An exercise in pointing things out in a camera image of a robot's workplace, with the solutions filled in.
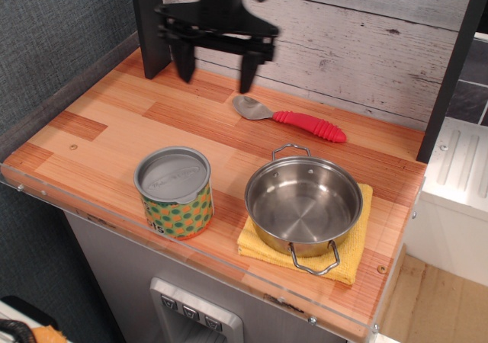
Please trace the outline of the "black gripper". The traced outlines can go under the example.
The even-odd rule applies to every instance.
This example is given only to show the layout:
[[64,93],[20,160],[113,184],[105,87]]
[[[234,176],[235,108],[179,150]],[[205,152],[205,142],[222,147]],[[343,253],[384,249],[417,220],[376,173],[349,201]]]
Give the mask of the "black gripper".
[[170,46],[180,78],[189,83],[194,48],[242,55],[239,92],[249,92],[263,59],[274,56],[279,29],[249,12],[243,0],[161,4],[159,36]]

